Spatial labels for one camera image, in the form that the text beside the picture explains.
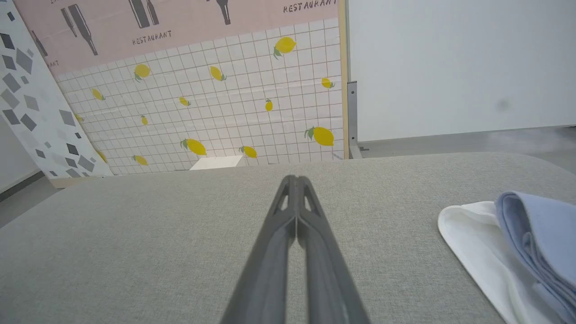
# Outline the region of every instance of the lemon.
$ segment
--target lemon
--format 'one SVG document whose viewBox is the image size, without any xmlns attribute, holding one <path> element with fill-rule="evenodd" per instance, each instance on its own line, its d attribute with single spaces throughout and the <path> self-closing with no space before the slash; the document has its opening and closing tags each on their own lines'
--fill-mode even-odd
<svg viewBox="0 0 576 324">
<path fill-rule="evenodd" d="M 92 89 L 92 95 L 94 96 L 94 98 L 98 100 L 106 100 L 106 98 L 102 95 L 102 93 L 100 93 L 100 91 L 96 89 Z"/>
<path fill-rule="evenodd" d="M 142 156 L 140 155 L 135 155 L 132 157 L 132 159 L 136 162 L 138 162 L 139 164 L 142 165 L 148 165 L 148 161 L 146 161 L 146 159 L 144 159 Z"/>
<path fill-rule="evenodd" d="M 320 145 L 324 146 L 334 146 L 334 135 L 329 129 L 324 127 L 312 127 L 311 129 L 304 132 L 304 137 L 308 136 L 314 139 Z"/>
<path fill-rule="evenodd" d="M 222 72 L 220 72 L 220 69 L 215 66 L 210 66 L 210 74 L 212 74 L 212 77 L 218 81 L 226 80 L 226 76 L 222 74 Z"/>
<path fill-rule="evenodd" d="M 278 56 L 282 56 L 281 53 L 290 53 L 296 46 L 296 42 L 290 37 L 282 37 L 278 42 L 276 42 L 276 46 L 274 46 L 274 58 L 278 59 Z"/>
<path fill-rule="evenodd" d="M 180 103 L 183 104 L 184 106 L 188 107 L 190 106 L 190 101 L 186 100 L 186 98 L 184 97 L 180 97 Z"/>
<path fill-rule="evenodd" d="M 266 108 L 266 111 L 271 111 L 272 110 L 272 100 L 266 99 L 266 105 L 264 107 Z"/>
<path fill-rule="evenodd" d="M 134 78 L 136 79 L 136 81 L 140 82 L 140 80 L 149 75 L 150 75 L 150 68 L 148 66 L 144 64 L 136 65 L 136 68 L 134 69 Z"/>
<path fill-rule="evenodd" d="M 105 163 L 108 163 L 108 160 L 106 160 L 106 155 L 104 155 L 104 153 L 102 153 L 99 150 L 96 150 L 96 153 L 98 153 L 98 155 L 100 155 L 100 157 L 104 160 Z"/>
<path fill-rule="evenodd" d="M 250 146 L 242 146 L 238 150 L 242 153 L 246 153 L 246 156 L 251 157 L 253 159 L 255 159 L 257 156 L 256 150 L 251 148 Z"/>
<path fill-rule="evenodd" d="M 193 140 L 192 138 L 183 139 L 180 142 L 180 147 L 187 148 L 198 155 L 206 155 L 206 148 L 204 145 L 202 145 L 202 143 L 197 140 Z"/>
<path fill-rule="evenodd" d="M 322 85 L 326 89 L 334 88 L 334 82 L 330 82 L 329 78 L 322 78 Z"/>
</svg>

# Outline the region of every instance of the folded cloth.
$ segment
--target folded cloth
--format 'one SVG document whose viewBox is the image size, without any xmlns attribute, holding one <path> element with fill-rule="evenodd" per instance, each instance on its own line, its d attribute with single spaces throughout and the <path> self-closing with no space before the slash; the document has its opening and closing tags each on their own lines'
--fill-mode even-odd
<svg viewBox="0 0 576 324">
<path fill-rule="evenodd" d="M 509 191 L 496 201 L 502 233 L 536 278 L 533 289 L 569 324 L 576 324 L 576 206 Z"/>
<path fill-rule="evenodd" d="M 502 235 L 492 201 L 450 206 L 438 229 L 466 271 L 508 324 L 560 324 L 554 310 L 532 289 L 535 277 Z"/>
</svg>

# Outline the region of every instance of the gray tabletop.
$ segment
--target gray tabletop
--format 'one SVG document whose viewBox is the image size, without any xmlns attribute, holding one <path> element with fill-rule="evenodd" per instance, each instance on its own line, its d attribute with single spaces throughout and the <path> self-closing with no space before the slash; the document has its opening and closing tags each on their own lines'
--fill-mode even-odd
<svg viewBox="0 0 576 324">
<path fill-rule="evenodd" d="M 463 153 L 96 179 L 0 229 L 1 323 L 217 323 L 281 179 L 310 178 L 373 323 L 503 323 L 437 229 L 519 190 L 576 203 L 576 176 Z M 290 250 L 288 323 L 306 322 Z"/>
</svg>

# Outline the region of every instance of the white grid wallpaper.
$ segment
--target white grid wallpaper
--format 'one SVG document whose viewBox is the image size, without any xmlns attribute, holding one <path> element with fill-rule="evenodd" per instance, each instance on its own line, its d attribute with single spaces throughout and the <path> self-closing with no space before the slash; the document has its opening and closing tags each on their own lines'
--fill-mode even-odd
<svg viewBox="0 0 576 324">
<path fill-rule="evenodd" d="M 296 46 L 275 59 L 273 48 L 285 36 Z M 241 146 L 251 146 L 258 157 L 245 157 L 248 165 L 341 160 L 339 43 L 333 18 L 148 53 L 56 80 L 117 175 L 190 169 L 203 156 L 182 148 L 185 138 L 200 141 L 208 157 L 241 155 Z M 151 69 L 141 82 L 134 78 L 138 64 Z M 213 79 L 211 66 L 226 80 Z M 334 87 L 322 86 L 323 78 Z M 95 99 L 92 89 L 105 100 Z M 311 127 L 329 129 L 334 146 L 306 137 Z"/>
</svg>

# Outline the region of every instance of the white cloth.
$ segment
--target white cloth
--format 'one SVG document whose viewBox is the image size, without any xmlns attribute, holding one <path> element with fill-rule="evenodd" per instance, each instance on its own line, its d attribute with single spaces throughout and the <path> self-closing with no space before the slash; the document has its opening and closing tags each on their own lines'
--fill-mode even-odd
<svg viewBox="0 0 576 324">
<path fill-rule="evenodd" d="M 536 279 L 510 250 L 491 201 L 446 207 L 440 234 L 508 324 L 560 324 L 532 289 Z"/>
</svg>

